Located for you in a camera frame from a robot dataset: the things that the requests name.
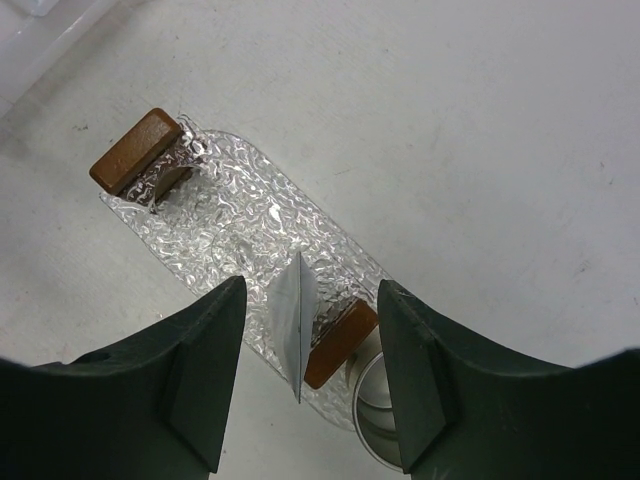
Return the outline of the cream metal cup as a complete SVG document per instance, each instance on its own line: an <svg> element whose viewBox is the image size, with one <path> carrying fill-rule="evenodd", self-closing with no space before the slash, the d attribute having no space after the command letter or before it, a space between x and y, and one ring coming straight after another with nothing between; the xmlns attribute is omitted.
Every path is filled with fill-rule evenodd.
<svg viewBox="0 0 640 480"><path fill-rule="evenodd" d="M381 351L359 354L347 371L351 414L365 450L382 465L401 472L394 412Z"/></svg>

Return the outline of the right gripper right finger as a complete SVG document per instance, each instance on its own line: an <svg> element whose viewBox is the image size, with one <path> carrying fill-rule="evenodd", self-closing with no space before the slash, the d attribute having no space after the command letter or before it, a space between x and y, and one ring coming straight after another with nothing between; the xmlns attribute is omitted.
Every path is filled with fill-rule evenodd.
<svg viewBox="0 0 640 480"><path fill-rule="evenodd" d="M414 479L635 479L639 352L569 368L500 345L384 280L377 309Z"/></svg>

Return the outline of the white dark-cap toothpaste tube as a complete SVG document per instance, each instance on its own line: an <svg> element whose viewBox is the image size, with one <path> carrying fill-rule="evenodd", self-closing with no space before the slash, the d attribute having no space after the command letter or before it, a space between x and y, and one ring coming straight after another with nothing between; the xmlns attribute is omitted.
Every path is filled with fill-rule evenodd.
<svg viewBox="0 0 640 480"><path fill-rule="evenodd" d="M318 303L317 280L300 251L271 282L267 303L274 352L300 404Z"/></svg>

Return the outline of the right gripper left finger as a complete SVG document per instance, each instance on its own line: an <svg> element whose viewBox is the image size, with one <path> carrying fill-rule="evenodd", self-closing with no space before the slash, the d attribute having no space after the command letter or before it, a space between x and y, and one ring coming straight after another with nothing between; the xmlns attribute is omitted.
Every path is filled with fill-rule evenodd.
<svg viewBox="0 0 640 480"><path fill-rule="evenodd" d="M246 320L225 280L63 364L1 363L5 479L206 479L218 471Z"/></svg>

